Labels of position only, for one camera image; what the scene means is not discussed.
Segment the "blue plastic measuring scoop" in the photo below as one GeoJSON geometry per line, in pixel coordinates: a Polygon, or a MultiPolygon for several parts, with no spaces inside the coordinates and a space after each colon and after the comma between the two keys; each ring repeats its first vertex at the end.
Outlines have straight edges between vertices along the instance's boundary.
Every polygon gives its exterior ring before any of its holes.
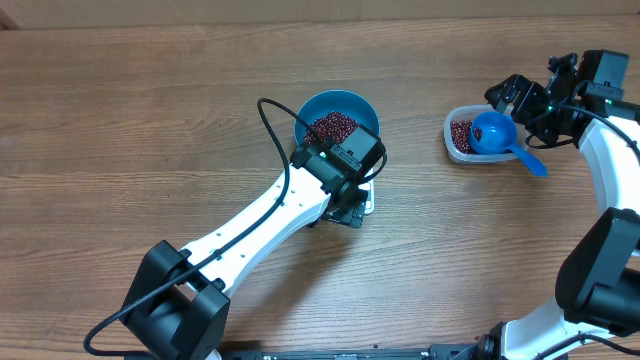
{"type": "Polygon", "coordinates": [[[518,144],[517,138],[517,128],[509,117],[497,112],[486,112],[472,121],[469,142],[472,149],[481,155],[503,154],[510,151],[532,174],[546,177],[548,175],[546,166],[525,151],[518,144]],[[473,138],[472,129],[475,127],[482,129],[483,135],[480,141],[473,138]]]}

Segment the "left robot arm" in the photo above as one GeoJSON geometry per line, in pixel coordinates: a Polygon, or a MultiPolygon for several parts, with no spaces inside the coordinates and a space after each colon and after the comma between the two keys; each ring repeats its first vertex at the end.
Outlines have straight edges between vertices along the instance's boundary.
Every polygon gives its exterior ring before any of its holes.
{"type": "Polygon", "coordinates": [[[285,239],[321,220],[359,228],[372,207],[371,169],[386,154],[358,126],[340,144],[301,145],[276,182],[212,233],[144,256],[125,298],[122,324],[154,359],[217,359],[230,299],[285,239]]]}

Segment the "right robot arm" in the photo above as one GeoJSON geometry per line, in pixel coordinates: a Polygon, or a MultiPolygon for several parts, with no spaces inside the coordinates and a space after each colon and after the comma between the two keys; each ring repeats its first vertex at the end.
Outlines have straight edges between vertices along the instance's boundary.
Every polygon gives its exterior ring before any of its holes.
{"type": "Polygon", "coordinates": [[[599,218],[565,259],[551,299],[526,316],[501,322],[459,353],[464,359],[565,359],[639,330],[639,107],[624,101],[628,55],[587,50],[550,58],[541,85],[513,74],[486,90],[492,108],[511,112],[542,147],[572,143],[593,182],[599,218]]]}

